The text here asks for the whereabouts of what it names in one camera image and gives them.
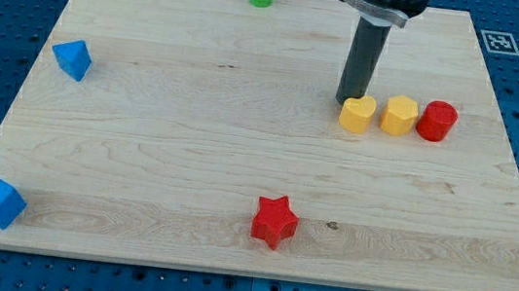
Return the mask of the robot arm flange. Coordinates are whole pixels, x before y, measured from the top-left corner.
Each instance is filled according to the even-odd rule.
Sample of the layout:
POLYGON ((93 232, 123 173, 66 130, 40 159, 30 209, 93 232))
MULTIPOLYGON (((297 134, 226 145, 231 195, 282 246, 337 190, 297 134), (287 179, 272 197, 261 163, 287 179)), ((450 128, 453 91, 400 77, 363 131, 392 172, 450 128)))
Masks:
POLYGON ((410 18, 422 14, 430 0, 341 0, 373 25, 404 27, 410 18))

